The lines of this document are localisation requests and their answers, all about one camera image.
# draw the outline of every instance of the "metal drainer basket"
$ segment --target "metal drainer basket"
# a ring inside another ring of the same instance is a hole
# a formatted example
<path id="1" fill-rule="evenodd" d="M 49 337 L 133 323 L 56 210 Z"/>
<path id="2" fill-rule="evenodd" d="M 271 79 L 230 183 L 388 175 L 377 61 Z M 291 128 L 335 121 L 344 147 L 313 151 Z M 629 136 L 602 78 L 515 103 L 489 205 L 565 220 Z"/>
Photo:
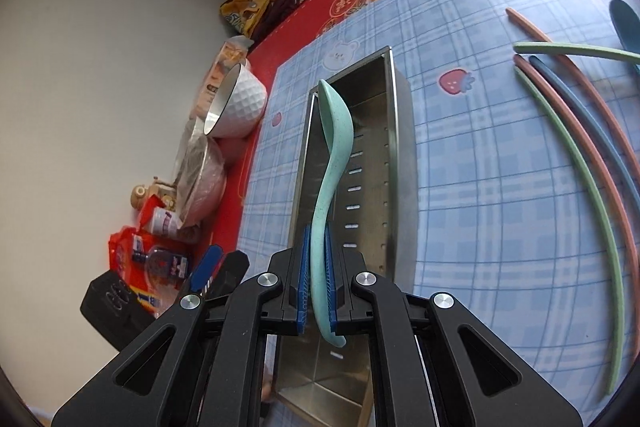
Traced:
<path id="1" fill-rule="evenodd" d="M 353 152 L 336 191 L 330 219 L 343 248 L 364 254 L 367 267 L 414 286 L 418 196 L 410 86 L 386 47 L 332 76 L 354 123 Z M 316 89 L 305 121 L 289 244 L 302 240 L 329 160 Z M 278 398 L 320 426 L 361 427 L 373 393 L 366 335 L 338 349 L 325 342 L 314 318 L 301 337 L 279 337 L 274 374 Z"/>

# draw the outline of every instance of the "light blue spoon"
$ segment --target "light blue spoon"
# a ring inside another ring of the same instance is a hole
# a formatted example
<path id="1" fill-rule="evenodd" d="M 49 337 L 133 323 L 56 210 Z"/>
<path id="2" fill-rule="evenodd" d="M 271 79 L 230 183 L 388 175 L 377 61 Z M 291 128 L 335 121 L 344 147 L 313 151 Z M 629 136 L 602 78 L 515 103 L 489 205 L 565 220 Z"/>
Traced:
<path id="1" fill-rule="evenodd" d="M 344 337 L 333 333 L 329 323 L 329 302 L 324 267 L 324 227 L 329 207 L 334 199 L 335 189 L 353 149 L 353 121 L 351 121 L 351 113 L 344 100 L 324 80 L 320 80 L 318 84 L 318 101 L 322 131 L 330 155 L 320 185 L 314 217 L 311 220 L 311 299 L 316 323 L 318 323 L 322 337 L 328 343 L 342 347 L 347 341 Z"/>

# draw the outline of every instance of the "plastic spoon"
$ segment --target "plastic spoon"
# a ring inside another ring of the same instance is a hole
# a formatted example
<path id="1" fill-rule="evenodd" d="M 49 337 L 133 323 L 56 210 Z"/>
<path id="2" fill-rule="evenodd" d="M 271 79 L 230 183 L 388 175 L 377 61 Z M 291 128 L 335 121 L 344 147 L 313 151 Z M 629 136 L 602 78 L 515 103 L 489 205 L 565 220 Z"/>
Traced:
<path id="1" fill-rule="evenodd" d="M 622 47 L 628 52 L 640 53 L 640 19 L 634 9 L 623 0 L 611 0 L 609 15 Z M 634 64 L 640 74 L 640 66 Z"/>
<path id="2" fill-rule="evenodd" d="M 346 340 L 331 331 L 329 322 L 329 302 L 327 295 L 326 270 L 324 264 L 324 229 L 329 207 L 334 199 L 335 189 L 342 177 L 353 150 L 353 121 L 349 108 L 336 90 L 320 80 L 318 84 L 320 120 L 324 140 L 329 147 L 329 163 L 322 178 L 314 217 L 311 220 L 311 299 L 316 323 L 322 337 L 336 347 L 342 347 Z"/>

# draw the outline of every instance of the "textured white bowl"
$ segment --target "textured white bowl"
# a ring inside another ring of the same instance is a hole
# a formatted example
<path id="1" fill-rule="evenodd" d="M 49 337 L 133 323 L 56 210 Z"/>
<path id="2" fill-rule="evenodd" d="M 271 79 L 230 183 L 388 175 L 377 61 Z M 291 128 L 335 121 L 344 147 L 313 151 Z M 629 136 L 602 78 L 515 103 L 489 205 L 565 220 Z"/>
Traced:
<path id="1" fill-rule="evenodd" d="M 262 117 L 267 89 L 242 64 L 236 64 L 220 83 L 204 121 L 211 138 L 244 138 Z"/>

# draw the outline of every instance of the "white wall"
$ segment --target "white wall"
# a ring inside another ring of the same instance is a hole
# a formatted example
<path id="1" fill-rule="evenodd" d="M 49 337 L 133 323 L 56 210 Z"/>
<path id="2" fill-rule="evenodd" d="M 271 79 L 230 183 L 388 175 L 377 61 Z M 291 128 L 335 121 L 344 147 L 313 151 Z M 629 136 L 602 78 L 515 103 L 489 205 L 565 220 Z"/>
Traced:
<path id="1" fill-rule="evenodd" d="M 171 172 L 222 1 L 0 0 L 0 364 L 34 407 L 115 354 L 79 305 L 132 186 Z"/>

